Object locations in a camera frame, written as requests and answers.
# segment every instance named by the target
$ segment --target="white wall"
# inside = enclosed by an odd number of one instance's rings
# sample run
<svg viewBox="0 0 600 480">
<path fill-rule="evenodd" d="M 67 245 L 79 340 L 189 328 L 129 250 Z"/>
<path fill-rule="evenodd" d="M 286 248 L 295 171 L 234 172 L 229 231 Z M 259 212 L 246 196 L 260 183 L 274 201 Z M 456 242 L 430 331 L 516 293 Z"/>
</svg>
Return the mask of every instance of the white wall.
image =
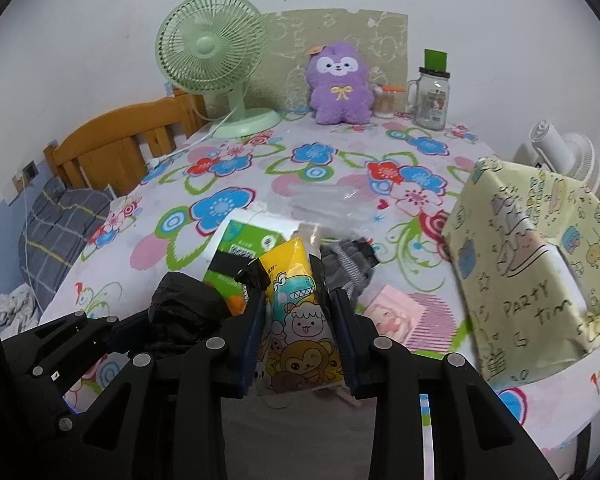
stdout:
<svg viewBox="0 0 600 480">
<path fill-rule="evenodd" d="M 0 18 L 0 189 L 93 116 L 164 95 L 155 33 L 182 0 L 13 0 Z M 410 76 L 449 52 L 450 118 L 511 158 L 542 118 L 600 150 L 600 24 L 583 0 L 251 0 L 407 13 Z"/>
</svg>

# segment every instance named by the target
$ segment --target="wooden headboard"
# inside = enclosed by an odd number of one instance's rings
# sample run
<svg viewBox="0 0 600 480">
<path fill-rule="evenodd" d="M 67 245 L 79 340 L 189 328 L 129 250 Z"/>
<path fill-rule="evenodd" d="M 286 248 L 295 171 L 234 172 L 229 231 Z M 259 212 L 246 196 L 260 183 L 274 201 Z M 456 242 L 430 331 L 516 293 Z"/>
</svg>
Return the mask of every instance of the wooden headboard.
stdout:
<svg viewBox="0 0 600 480">
<path fill-rule="evenodd" d="M 175 144 L 166 126 L 181 123 L 188 138 L 205 124 L 192 104 L 206 116 L 201 96 L 180 91 L 153 103 L 118 108 L 84 124 L 57 148 L 47 146 L 46 161 L 68 186 L 105 189 L 111 184 L 118 194 L 128 194 L 147 174 L 138 141 L 144 138 L 153 156 L 171 153 Z"/>
</svg>

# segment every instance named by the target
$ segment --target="fan center cap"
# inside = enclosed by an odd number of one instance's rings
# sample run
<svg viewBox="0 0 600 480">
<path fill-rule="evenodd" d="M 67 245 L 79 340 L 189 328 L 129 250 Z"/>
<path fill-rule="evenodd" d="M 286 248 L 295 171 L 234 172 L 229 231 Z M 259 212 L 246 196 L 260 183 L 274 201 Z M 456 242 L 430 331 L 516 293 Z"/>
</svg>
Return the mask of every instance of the fan center cap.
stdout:
<svg viewBox="0 0 600 480">
<path fill-rule="evenodd" d="M 196 41 L 196 51 L 201 56 L 210 56 L 216 50 L 217 43 L 211 36 L 202 36 Z"/>
</svg>

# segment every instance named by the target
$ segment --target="fan base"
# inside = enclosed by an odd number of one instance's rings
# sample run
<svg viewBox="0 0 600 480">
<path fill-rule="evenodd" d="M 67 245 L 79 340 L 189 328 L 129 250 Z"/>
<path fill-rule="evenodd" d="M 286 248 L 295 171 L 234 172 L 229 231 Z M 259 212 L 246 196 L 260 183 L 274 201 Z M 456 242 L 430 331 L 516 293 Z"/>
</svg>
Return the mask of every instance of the fan base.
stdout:
<svg viewBox="0 0 600 480">
<path fill-rule="evenodd" d="M 235 139 L 237 137 L 247 137 L 250 135 L 269 130 L 278 124 L 282 118 L 280 115 L 269 108 L 248 108 L 245 111 L 245 117 L 238 120 L 229 118 L 222 126 L 214 132 L 214 137 L 219 139 Z M 211 124 L 211 129 L 217 127 L 221 121 L 215 121 Z"/>
</svg>

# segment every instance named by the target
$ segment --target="yellow bow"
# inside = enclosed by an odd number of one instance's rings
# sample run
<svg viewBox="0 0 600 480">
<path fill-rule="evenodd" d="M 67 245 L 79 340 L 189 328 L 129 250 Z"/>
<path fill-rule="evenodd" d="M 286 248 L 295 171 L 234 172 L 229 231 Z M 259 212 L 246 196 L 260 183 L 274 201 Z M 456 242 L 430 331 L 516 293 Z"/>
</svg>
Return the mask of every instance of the yellow bow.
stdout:
<svg viewBox="0 0 600 480">
<path fill-rule="evenodd" d="M 353 92 L 353 88 L 348 85 L 331 87 L 331 93 L 338 94 L 338 97 L 336 97 L 336 101 L 339 101 L 340 99 L 349 99 L 349 97 L 347 96 L 347 92 Z"/>
</svg>

